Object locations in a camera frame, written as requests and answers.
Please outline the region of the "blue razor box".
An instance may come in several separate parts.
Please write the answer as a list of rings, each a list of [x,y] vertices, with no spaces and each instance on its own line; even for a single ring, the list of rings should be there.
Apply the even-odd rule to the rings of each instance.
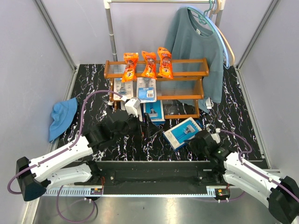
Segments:
[[[165,123],[164,109],[162,100],[143,104],[143,112],[147,113],[150,120],[155,125],[163,125]]]
[[[186,140],[192,139],[202,129],[193,118],[185,119],[183,122],[163,132],[164,138],[171,148],[177,151],[185,145]]]

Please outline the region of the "white Harry's razor box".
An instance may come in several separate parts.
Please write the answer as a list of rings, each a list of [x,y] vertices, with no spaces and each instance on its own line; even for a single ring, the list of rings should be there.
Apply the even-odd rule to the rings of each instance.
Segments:
[[[123,101],[121,101],[121,110],[126,110],[125,108],[125,104]],[[137,113],[138,113],[138,117],[139,117],[139,120],[141,122],[143,122],[143,118],[142,118],[142,110],[141,110],[141,106],[139,105],[138,108],[137,108]]]

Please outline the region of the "Gillette razor blister pack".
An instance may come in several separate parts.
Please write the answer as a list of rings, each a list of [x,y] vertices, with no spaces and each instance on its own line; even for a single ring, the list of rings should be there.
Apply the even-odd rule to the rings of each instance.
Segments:
[[[152,103],[157,100],[156,80],[148,77],[137,78],[136,96],[141,103]]]

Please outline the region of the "orange bic razor bag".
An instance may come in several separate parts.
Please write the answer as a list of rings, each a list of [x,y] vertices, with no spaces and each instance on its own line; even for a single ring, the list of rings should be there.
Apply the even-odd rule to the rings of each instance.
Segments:
[[[145,61],[145,69],[141,74],[142,77],[157,79],[156,77],[156,54],[154,52],[142,51],[142,56]]]
[[[157,51],[160,58],[160,66],[158,76],[173,79],[171,53],[168,49],[159,47]]]
[[[126,64],[122,82],[130,82],[136,79],[135,68],[139,59],[138,53],[124,53],[124,61]]]

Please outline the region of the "orange BIC razor bag front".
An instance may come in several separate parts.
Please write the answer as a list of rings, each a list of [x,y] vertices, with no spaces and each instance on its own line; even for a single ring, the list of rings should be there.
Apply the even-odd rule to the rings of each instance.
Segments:
[[[135,68],[139,59],[138,53],[124,53],[124,61],[126,64],[122,82],[130,82],[136,79]]]

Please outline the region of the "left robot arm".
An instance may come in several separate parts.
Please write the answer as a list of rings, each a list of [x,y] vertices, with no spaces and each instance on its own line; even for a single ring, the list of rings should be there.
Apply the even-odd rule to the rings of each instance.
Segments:
[[[27,157],[19,158],[16,162],[16,179],[23,200],[35,200],[46,190],[59,185],[73,182],[97,184],[101,179],[101,173],[94,162],[77,167],[68,165],[114,145],[123,136],[136,135],[148,139],[159,130],[147,113],[140,119],[126,111],[116,110],[76,140],[51,153],[31,160]]]

